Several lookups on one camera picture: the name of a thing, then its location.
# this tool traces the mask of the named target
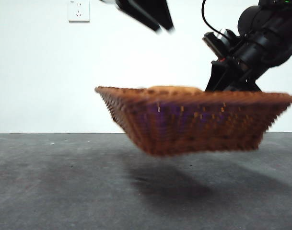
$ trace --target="electrical outlet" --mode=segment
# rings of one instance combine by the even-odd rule
[[[89,0],[76,0],[68,2],[69,22],[89,22]]]

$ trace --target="gray floor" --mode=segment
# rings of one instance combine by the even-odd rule
[[[0,230],[292,230],[292,133],[158,159],[123,134],[0,135]]]

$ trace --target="wicker basket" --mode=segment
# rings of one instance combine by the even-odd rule
[[[196,88],[98,87],[113,120],[145,152],[256,150],[292,96],[264,92],[202,92]]]

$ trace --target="cable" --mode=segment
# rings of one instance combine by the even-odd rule
[[[226,35],[224,35],[223,33],[219,32],[218,30],[216,30],[214,27],[212,27],[208,21],[205,19],[205,16],[204,16],[204,5],[205,5],[205,2],[206,0],[203,0],[202,2],[202,7],[201,7],[201,15],[202,15],[202,19],[204,21],[204,23],[209,27],[211,28],[213,31],[219,33],[221,36],[223,36],[224,38],[226,38],[229,42],[231,42],[230,38],[228,38]]]

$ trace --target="basket rim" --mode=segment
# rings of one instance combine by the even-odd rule
[[[204,104],[290,104],[292,95],[277,92],[183,92],[156,89],[134,89],[99,86],[95,91],[104,97],[110,97],[118,102],[152,104],[164,101],[165,103],[204,103]]]

